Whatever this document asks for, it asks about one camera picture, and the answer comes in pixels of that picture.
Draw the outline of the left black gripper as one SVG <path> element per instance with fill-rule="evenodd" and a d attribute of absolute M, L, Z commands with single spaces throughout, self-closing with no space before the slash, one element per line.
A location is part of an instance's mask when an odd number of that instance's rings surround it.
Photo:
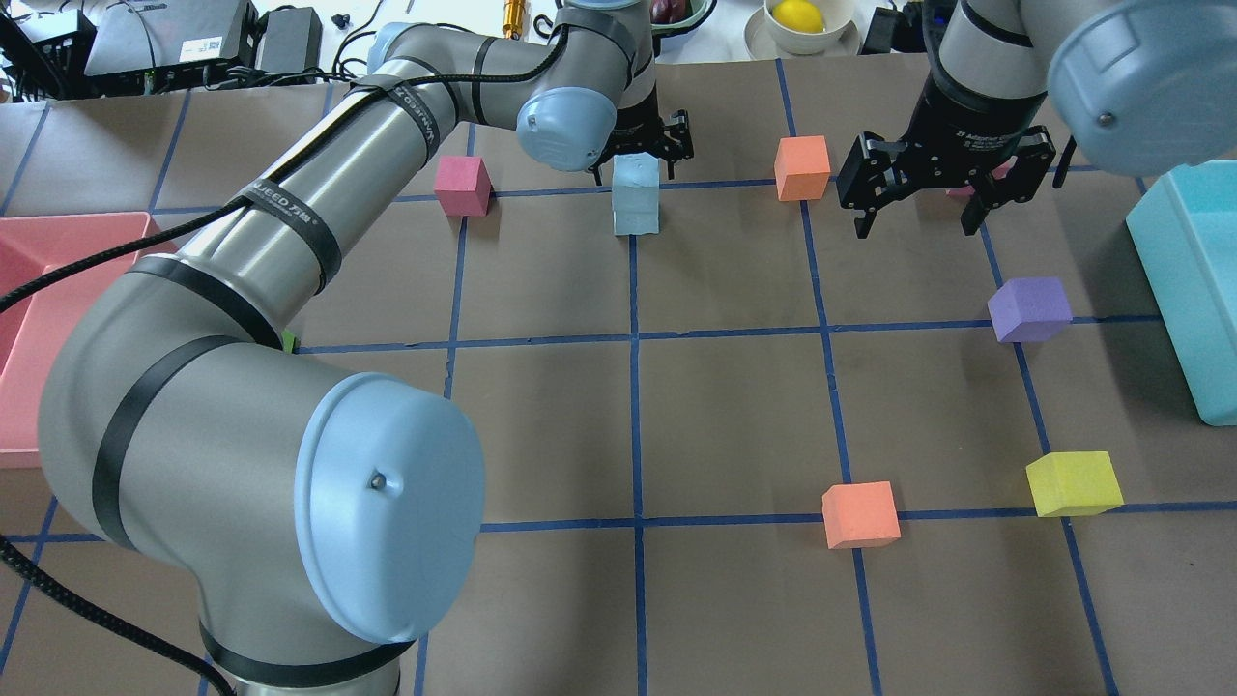
<path fill-rule="evenodd" d="M 633 106 L 620 109 L 601 155 L 588 168 L 594 185 L 604 185 L 601 167 L 618 155 L 653 155 L 667 163 L 668 176 L 674 180 L 675 164 L 695 156 L 689 111 L 675 110 L 664 120 L 656 91 Z"/>

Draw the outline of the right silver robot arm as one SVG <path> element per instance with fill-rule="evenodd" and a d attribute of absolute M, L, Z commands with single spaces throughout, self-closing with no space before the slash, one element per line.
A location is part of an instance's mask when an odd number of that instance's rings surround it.
<path fill-rule="evenodd" d="M 931 73 L 905 134 L 862 132 L 837 176 L 858 239 L 950 187 L 974 190 L 972 235 L 1072 153 L 1141 177 L 1235 150 L 1232 1 L 925 1 L 922 19 Z"/>

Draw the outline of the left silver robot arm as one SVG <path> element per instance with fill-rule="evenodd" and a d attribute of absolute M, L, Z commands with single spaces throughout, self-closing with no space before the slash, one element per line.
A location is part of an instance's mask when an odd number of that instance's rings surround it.
<path fill-rule="evenodd" d="M 183 651 L 49 577 L 63 609 L 219 695 L 395 695 L 401 659 L 455 602 L 482 518 L 475 427 L 440 393 L 281 344 L 327 335 L 345 256 L 461 125 L 596 172 L 691 156 L 657 105 L 647 1 L 565 1 L 544 43 L 417 22 L 374 35 L 366 75 L 228 202 L 37 277 L 52 289 L 142 252 L 68 335 L 41 397 L 45 478 L 80 525 L 190 574 L 204 651 Z"/>

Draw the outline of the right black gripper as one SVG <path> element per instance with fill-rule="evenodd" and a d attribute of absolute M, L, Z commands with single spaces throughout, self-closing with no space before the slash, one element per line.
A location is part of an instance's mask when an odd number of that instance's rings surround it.
<path fill-rule="evenodd" d="M 975 235 L 990 211 L 1029 202 L 1047 180 L 1056 150 L 1034 125 L 1047 93 L 1002 99 L 929 75 L 905 134 L 863 131 L 837 176 L 841 206 L 856 211 L 857 239 L 870 239 L 880 208 L 923 189 L 972 187 L 962 232 Z"/>

